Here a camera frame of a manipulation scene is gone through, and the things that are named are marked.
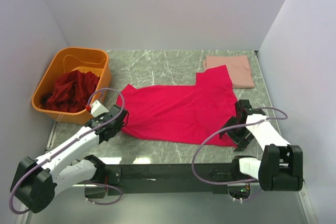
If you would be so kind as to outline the bright pink t shirt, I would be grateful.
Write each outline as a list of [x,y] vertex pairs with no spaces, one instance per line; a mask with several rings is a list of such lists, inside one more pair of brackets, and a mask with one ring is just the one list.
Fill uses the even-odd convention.
[[237,98],[226,66],[196,74],[189,86],[127,85],[117,98],[129,112],[125,134],[142,140],[201,144],[235,115]]

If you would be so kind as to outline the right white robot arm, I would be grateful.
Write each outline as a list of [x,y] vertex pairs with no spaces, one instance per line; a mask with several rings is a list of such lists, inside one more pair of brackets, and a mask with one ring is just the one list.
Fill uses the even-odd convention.
[[238,172],[259,181],[264,191],[300,191],[303,185],[303,151],[291,145],[270,124],[263,108],[252,108],[249,100],[235,103],[236,115],[223,128],[220,138],[227,135],[237,145],[236,152],[246,149],[255,139],[262,148],[261,160],[239,157]]

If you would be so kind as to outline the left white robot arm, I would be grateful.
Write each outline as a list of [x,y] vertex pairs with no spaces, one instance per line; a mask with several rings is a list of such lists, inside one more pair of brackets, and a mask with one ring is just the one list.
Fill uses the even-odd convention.
[[17,215],[41,212],[56,195],[79,182],[114,189],[121,197],[121,189],[106,181],[106,165],[101,159],[89,155],[76,165],[71,162],[116,136],[124,127],[127,115],[124,106],[115,104],[90,119],[75,135],[52,151],[35,159],[25,157],[21,160],[10,188],[10,211]]

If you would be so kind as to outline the dark red t shirt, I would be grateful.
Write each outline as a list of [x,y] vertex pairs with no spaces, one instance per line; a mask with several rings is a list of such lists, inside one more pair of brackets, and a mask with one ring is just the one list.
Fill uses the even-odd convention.
[[86,108],[100,78],[91,71],[74,70],[64,73],[54,82],[53,90],[41,96],[43,109],[77,113]]

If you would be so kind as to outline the black base beam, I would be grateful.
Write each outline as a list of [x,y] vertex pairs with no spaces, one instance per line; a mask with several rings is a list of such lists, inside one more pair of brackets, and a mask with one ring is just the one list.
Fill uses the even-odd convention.
[[[212,182],[242,183],[251,177],[232,163],[195,164],[197,174]],[[227,185],[210,185],[197,179],[191,164],[123,164],[98,169],[91,182],[116,186],[125,194],[212,192],[227,194]]]

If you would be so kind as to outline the orange plastic basket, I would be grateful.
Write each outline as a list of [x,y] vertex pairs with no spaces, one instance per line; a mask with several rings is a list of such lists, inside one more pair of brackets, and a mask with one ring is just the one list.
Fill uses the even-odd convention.
[[92,118],[87,110],[77,113],[51,111],[43,108],[42,95],[51,92],[57,78],[67,72],[78,70],[80,72],[92,72],[99,77],[97,89],[107,88],[111,81],[109,69],[109,56],[100,49],[69,47],[59,51],[49,64],[45,74],[37,86],[31,104],[33,108],[46,114],[57,122],[71,124],[85,124]]

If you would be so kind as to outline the folded light pink t shirt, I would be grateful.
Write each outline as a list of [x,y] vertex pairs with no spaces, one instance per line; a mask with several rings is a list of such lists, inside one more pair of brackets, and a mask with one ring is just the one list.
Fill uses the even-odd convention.
[[254,88],[252,71],[246,55],[241,56],[211,56],[207,55],[203,60],[203,68],[226,66],[228,74],[235,89]]

